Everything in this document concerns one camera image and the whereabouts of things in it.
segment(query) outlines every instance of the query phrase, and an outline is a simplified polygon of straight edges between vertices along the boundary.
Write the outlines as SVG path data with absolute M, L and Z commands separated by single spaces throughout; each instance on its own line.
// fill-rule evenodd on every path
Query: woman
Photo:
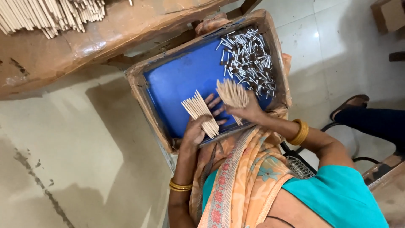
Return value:
M 201 124 L 210 116 L 188 124 L 171 180 L 170 227 L 388 227 L 338 140 L 303 122 L 264 113 L 254 93 L 248 93 L 247 107 L 224 106 L 213 116 L 226 109 L 257 126 L 235 136 L 235 143 L 217 143 L 206 162 L 201 162 L 206 153 L 202 148 L 196 164 L 204 138 Z M 213 97 L 205 100 L 210 108 L 220 102 Z M 316 154 L 320 161 L 315 177 L 293 177 L 278 148 L 278 134 Z

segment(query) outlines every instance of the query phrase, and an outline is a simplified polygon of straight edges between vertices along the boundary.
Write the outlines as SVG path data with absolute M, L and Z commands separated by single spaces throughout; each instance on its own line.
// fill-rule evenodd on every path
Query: blue tray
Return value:
M 187 125 L 189 114 L 181 105 L 181 102 L 194 96 L 196 89 L 205 99 L 209 94 L 218 96 L 215 88 L 217 79 L 222 81 L 224 66 L 220 65 L 222 50 L 225 46 L 219 44 L 219 38 L 212 39 L 202 45 L 186 50 L 183 56 L 170 62 L 166 62 L 144 73 L 148 83 L 147 92 L 160 117 L 172 138 L 182 138 Z M 260 97 L 259 104 L 263 110 L 270 104 L 271 97 Z M 222 102 L 214 107 L 219 108 Z M 222 112 L 216 120 L 228 119 L 220 126 L 220 134 L 240 128 L 231 115 Z

